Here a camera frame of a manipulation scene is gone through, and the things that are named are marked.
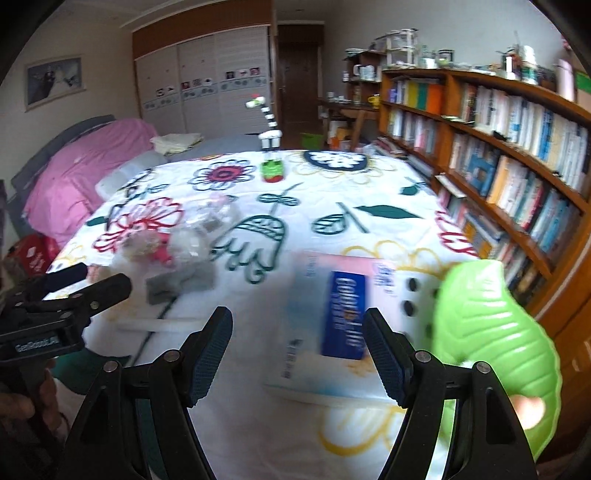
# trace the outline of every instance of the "pink blanket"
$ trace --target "pink blanket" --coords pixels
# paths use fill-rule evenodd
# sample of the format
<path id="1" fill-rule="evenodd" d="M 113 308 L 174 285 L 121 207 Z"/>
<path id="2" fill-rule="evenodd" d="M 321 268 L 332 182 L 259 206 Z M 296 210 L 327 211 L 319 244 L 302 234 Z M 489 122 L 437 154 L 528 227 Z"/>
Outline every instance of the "pink blanket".
<path id="1" fill-rule="evenodd" d="M 25 205 L 29 224 L 63 247 L 103 203 L 96 183 L 123 163 L 151 150 L 158 135 L 143 120 L 117 120 L 53 155 Z"/>

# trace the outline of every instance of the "dark brown door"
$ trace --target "dark brown door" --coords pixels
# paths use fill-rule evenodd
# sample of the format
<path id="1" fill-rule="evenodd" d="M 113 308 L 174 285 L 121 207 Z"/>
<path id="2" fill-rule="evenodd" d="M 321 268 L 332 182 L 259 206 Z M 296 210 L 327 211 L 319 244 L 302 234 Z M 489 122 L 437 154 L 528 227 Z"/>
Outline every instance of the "dark brown door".
<path id="1" fill-rule="evenodd" d="M 287 131 L 313 132 L 318 120 L 318 45 L 281 43 L 281 123 Z"/>

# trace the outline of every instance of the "headboard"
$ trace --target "headboard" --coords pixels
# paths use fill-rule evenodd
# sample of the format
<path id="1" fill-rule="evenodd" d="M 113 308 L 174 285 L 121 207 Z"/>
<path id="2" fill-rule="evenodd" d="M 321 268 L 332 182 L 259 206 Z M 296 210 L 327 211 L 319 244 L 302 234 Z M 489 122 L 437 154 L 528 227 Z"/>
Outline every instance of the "headboard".
<path id="1" fill-rule="evenodd" d="M 8 200 L 7 210 L 19 238 L 35 233 L 35 230 L 29 225 L 22 213 L 25 204 L 27 203 L 27 199 L 35 186 L 37 177 L 46 169 L 52 156 L 60 151 L 65 145 L 104 127 L 113 121 L 115 121 L 113 115 L 103 115 L 89 118 L 76 125 L 72 125 L 31 157 L 29 161 L 25 163 L 25 166 L 12 178 L 10 183 L 14 187 L 15 193 Z"/>

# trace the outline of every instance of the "folded towel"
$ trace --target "folded towel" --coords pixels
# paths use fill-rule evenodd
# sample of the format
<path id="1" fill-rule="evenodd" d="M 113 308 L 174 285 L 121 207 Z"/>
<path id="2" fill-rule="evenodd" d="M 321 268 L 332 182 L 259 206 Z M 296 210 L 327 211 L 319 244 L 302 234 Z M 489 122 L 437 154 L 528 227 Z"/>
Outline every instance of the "folded towel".
<path id="1" fill-rule="evenodd" d="M 154 144 L 156 152 L 162 155 L 184 152 L 201 140 L 203 140 L 201 134 L 168 134 L 163 137 L 152 137 L 150 139 Z"/>

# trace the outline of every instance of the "picture frame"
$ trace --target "picture frame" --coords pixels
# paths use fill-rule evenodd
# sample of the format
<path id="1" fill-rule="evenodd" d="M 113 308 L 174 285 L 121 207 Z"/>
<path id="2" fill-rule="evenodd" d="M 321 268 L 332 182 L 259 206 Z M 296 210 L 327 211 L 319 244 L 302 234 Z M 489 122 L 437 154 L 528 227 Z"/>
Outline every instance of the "picture frame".
<path id="1" fill-rule="evenodd" d="M 25 65 L 25 110 L 84 92 L 82 55 L 68 55 Z"/>

